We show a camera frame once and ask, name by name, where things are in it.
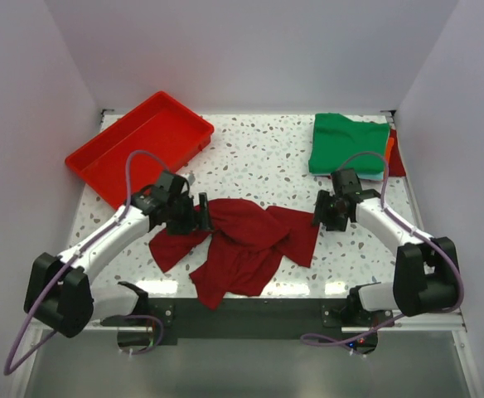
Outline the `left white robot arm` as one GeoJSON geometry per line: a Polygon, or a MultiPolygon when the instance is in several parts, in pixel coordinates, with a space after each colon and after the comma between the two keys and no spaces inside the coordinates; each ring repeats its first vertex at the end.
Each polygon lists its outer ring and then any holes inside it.
{"type": "Polygon", "coordinates": [[[43,253],[31,268],[24,310],[65,337],[94,320],[121,317],[139,325],[148,317],[148,294],[127,282],[95,289],[102,270],[157,226],[169,235],[212,231],[207,195],[190,193],[188,177],[164,171],[155,183],[128,196],[98,230],[58,255],[43,253]]]}

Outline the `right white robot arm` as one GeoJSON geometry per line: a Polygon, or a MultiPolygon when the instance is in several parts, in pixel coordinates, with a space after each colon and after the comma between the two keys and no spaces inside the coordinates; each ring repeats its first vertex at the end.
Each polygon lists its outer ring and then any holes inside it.
{"type": "Polygon", "coordinates": [[[343,232],[358,224],[395,257],[391,283],[372,283],[350,290],[342,313],[366,325],[375,312],[399,310],[406,317],[458,308],[463,296],[457,250],[447,237],[436,238],[395,213],[374,189],[365,189],[351,168],[332,173],[333,192],[321,190],[312,223],[343,232]]]}

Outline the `dark red polo shirt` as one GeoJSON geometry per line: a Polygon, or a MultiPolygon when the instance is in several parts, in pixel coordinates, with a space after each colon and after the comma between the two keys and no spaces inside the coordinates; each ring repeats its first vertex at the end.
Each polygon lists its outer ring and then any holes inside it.
{"type": "Polygon", "coordinates": [[[158,232],[149,249],[166,273],[207,237],[206,261],[190,273],[197,298],[207,308],[219,307],[225,294],[259,296],[277,272],[283,257],[308,268],[312,263],[319,227],[313,215],[281,206],[262,208],[245,199],[209,202],[212,232],[189,235],[158,232]]]}

